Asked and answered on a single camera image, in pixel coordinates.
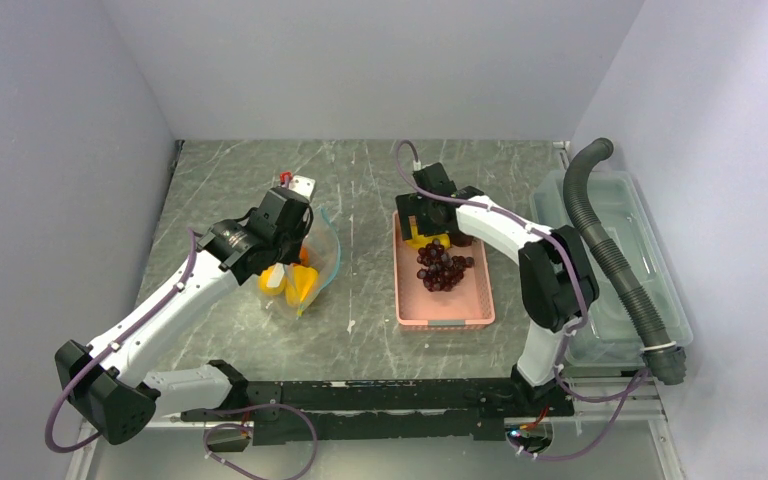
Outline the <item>orange fruit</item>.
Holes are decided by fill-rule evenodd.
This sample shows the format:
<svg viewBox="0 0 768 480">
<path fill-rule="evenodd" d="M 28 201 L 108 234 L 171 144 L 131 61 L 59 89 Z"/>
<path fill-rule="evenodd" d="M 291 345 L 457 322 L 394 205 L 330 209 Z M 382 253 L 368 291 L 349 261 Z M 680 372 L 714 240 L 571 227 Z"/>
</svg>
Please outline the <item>orange fruit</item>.
<svg viewBox="0 0 768 480">
<path fill-rule="evenodd" d="M 300 259 L 300 263 L 303 266 L 309 266 L 310 265 L 309 253 L 308 253 L 308 250 L 305 247 L 302 247 L 300 249 L 299 259 Z"/>
</svg>

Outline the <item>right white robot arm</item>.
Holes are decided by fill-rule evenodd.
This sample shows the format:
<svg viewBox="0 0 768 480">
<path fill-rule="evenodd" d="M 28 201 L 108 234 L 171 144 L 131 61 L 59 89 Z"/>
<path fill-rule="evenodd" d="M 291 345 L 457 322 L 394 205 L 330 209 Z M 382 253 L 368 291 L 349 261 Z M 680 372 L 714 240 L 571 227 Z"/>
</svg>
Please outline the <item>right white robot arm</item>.
<svg viewBox="0 0 768 480">
<path fill-rule="evenodd" d="M 481 241 L 517 265 L 530 326 L 515 366 L 523 380 L 512 386 L 511 401 L 524 415 L 538 413 L 550 399 L 546 384 L 562 370 L 573 323 L 586 319 L 600 295 L 580 235 L 571 226 L 528 221 L 475 187 L 457 188 L 441 163 L 424 166 L 415 160 L 403 176 L 414 190 L 396 198 L 398 225 L 403 240 L 418 244 L 429 289 L 453 283 L 455 275 L 443 274 L 444 268 L 467 265 L 465 258 L 445 255 L 446 246 Z"/>
</svg>

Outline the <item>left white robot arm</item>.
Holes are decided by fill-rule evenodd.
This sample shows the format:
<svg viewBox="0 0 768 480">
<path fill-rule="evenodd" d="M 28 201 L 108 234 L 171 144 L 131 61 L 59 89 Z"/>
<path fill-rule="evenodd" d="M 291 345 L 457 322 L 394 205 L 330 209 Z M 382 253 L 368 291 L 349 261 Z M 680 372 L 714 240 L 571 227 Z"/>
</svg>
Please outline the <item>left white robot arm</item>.
<svg viewBox="0 0 768 480">
<path fill-rule="evenodd" d="M 171 372 L 154 366 L 192 322 L 249 278 L 300 262 L 314 192 L 314 180 L 294 179 L 270 188 L 244 216 L 216 222 L 203 234 L 190 231 L 186 260 L 141 305 L 86 345 L 64 343 L 55 354 L 62 391 L 46 422 L 46 446 L 69 453 L 85 445 L 56 443 L 64 404 L 111 445 L 130 440 L 155 417 L 191 410 L 239 417 L 249 403 L 248 381 L 229 363 Z"/>
</svg>

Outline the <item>yellow lemon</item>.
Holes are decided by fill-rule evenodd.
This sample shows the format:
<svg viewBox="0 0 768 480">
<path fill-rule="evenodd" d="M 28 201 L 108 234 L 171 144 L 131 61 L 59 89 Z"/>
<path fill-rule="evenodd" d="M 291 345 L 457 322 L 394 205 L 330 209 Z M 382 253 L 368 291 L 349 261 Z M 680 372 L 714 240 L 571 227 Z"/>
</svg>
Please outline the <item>yellow lemon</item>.
<svg viewBox="0 0 768 480">
<path fill-rule="evenodd" d="M 282 294 L 286 288 L 285 266 L 277 263 L 264 270 L 258 278 L 258 288 L 267 296 Z"/>
</svg>

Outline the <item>dark red grape bunch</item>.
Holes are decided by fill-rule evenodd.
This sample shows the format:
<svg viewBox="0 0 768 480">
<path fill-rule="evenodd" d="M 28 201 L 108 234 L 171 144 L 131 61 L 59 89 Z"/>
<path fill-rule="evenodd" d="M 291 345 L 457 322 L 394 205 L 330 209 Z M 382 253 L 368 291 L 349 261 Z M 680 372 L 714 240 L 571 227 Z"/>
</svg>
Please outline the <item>dark red grape bunch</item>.
<svg viewBox="0 0 768 480">
<path fill-rule="evenodd" d="M 418 249 L 416 262 L 420 268 L 416 278 L 429 292 L 450 292 L 475 266 L 472 256 L 452 255 L 439 240 Z"/>
</svg>

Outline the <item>pink perforated plastic basket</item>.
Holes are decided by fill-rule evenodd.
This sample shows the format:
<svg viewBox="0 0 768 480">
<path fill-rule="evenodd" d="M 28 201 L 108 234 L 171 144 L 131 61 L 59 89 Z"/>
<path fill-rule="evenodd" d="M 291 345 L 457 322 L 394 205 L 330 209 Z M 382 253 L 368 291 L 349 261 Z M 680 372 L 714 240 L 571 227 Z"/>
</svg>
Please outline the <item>pink perforated plastic basket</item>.
<svg viewBox="0 0 768 480">
<path fill-rule="evenodd" d="M 430 292 L 417 277 L 417 250 L 401 236 L 398 213 L 392 213 L 395 310 L 405 329 L 482 329 L 496 319 L 485 244 L 475 240 L 469 247 L 454 247 L 455 255 L 470 256 L 475 265 L 450 291 Z"/>
</svg>

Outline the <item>yellow mango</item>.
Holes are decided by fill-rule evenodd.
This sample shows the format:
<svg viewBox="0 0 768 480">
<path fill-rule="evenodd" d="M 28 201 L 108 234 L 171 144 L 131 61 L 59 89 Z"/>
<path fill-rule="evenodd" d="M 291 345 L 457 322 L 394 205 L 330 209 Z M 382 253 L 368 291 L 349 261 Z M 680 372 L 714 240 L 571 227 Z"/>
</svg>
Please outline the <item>yellow mango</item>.
<svg viewBox="0 0 768 480">
<path fill-rule="evenodd" d="M 420 234 L 418 231 L 418 227 L 415 222 L 410 222 L 410 229 L 409 229 L 409 238 L 405 240 L 405 244 L 414 250 L 419 250 L 420 248 L 425 248 L 427 244 L 429 243 L 439 243 L 444 249 L 448 249 L 452 246 L 450 238 L 447 234 L 438 234 L 438 235 L 423 235 Z"/>
</svg>

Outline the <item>clear zip bag blue zipper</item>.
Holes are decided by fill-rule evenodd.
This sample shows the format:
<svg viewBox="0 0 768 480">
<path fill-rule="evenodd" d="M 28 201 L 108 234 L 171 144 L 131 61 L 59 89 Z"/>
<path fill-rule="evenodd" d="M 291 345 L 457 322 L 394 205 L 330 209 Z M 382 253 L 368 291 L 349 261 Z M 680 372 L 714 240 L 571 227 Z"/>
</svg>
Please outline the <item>clear zip bag blue zipper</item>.
<svg viewBox="0 0 768 480">
<path fill-rule="evenodd" d="M 311 309 L 312 304 L 335 279 L 340 267 L 342 246 L 332 219 L 324 208 L 320 207 L 314 211 L 313 225 L 302 242 L 302 247 L 305 247 L 309 253 L 310 265 L 307 267 L 315 268 L 319 272 L 318 291 L 315 299 L 304 311 L 298 311 L 287 305 L 284 291 L 277 296 L 267 296 L 261 293 L 258 288 L 258 276 L 256 292 L 265 309 L 276 307 L 285 316 L 299 318 Z"/>
</svg>

